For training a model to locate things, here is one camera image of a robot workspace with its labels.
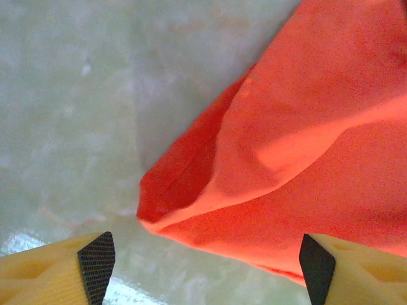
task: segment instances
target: marble floor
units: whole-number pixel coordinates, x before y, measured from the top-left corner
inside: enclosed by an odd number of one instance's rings
[[[0,255],[111,231],[104,304],[310,304],[145,232],[138,181],[300,0],[0,0]]]

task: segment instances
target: black textured pad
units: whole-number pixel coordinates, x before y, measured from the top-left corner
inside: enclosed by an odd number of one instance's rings
[[[324,305],[335,271],[335,258],[310,235],[304,234],[300,264],[311,304]]]
[[[89,305],[101,305],[115,263],[112,233],[105,232],[78,252]]]

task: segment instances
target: red cloth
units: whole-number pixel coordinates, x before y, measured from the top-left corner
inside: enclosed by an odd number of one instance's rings
[[[407,256],[407,13],[305,0],[141,181],[152,233],[304,285],[304,233]]]

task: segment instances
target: fabric fold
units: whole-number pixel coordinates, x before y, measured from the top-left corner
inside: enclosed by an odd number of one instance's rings
[[[155,234],[304,285],[304,233],[407,256],[407,21],[305,0],[141,180]]]

